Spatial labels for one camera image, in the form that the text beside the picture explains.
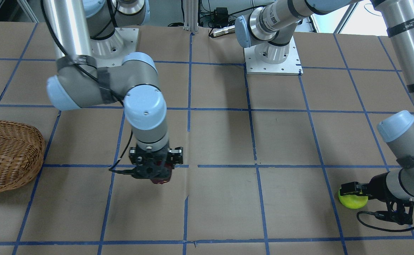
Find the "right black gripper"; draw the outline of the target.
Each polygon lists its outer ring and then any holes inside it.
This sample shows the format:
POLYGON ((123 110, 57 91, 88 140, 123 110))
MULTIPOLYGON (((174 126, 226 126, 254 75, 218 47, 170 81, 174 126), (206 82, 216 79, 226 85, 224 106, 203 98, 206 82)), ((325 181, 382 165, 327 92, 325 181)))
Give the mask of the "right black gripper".
POLYGON ((160 162, 182 165, 183 147, 171 149, 165 145, 157 151, 152 151, 149 147, 144 150, 140 147, 130 147, 129 159, 135 165, 133 169, 129 170, 129 175, 136 179, 150 180, 157 175, 157 171, 160 169, 157 165, 160 162))

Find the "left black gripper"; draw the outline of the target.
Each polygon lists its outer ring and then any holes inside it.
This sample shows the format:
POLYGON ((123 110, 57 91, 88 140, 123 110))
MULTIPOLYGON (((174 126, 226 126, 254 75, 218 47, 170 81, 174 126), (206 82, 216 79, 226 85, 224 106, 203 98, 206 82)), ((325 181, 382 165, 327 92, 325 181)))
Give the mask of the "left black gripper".
POLYGON ((386 210, 370 212, 381 221, 394 222, 399 225, 413 224, 414 200, 398 198, 393 195, 386 184, 388 173, 374 176, 369 183, 352 181, 341 184, 340 196, 355 195, 369 197, 385 202, 386 210))

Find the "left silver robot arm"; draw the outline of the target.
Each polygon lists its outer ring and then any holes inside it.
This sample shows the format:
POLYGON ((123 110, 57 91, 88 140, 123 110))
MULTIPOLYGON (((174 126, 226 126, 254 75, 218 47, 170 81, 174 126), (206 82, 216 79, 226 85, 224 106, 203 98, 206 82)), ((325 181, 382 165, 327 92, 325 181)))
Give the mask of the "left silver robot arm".
MULTIPOLYGON (((285 57, 271 60, 277 48, 287 52, 295 27, 310 15, 326 15, 355 0, 276 0, 271 4, 254 7, 235 21, 236 38, 242 48, 255 48, 261 60, 279 64, 285 57)), ((372 0, 375 11, 382 15, 401 72, 404 88, 414 107, 414 0, 372 0)), ((381 121, 377 130, 396 158, 399 170, 374 176, 368 183, 357 181, 341 184, 338 198, 350 209, 360 209, 369 200, 379 200, 385 210, 356 213, 364 225, 362 215, 377 220, 407 225, 405 231, 414 230, 414 114, 400 111, 381 121)))

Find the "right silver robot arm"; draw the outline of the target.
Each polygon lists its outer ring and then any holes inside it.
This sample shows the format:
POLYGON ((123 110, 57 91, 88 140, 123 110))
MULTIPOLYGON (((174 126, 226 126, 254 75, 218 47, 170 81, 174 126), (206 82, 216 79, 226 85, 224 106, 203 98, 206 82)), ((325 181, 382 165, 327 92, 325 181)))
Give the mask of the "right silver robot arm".
POLYGON ((167 104, 152 58, 133 52, 123 35, 149 19, 147 0, 42 0, 42 14, 56 49, 58 74, 48 78, 47 95, 60 111, 120 103, 136 146, 133 169, 110 171, 170 181, 183 164, 183 148, 171 149, 167 104))

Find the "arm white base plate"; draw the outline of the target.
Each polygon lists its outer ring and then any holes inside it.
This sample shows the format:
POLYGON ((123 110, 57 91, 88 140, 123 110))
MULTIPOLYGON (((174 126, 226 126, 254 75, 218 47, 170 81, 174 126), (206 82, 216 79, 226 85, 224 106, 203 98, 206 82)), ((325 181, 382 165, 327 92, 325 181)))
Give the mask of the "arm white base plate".
POLYGON ((91 39, 92 56, 101 60, 122 62, 129 53, 135 52, 139 38, 138 28, 116 28, 106 39, 91 39))
POLYGON ((302 75, 304 73, 295 40, 288 45, 275 46, 268 42, 244 48, 248 74, 302 75))

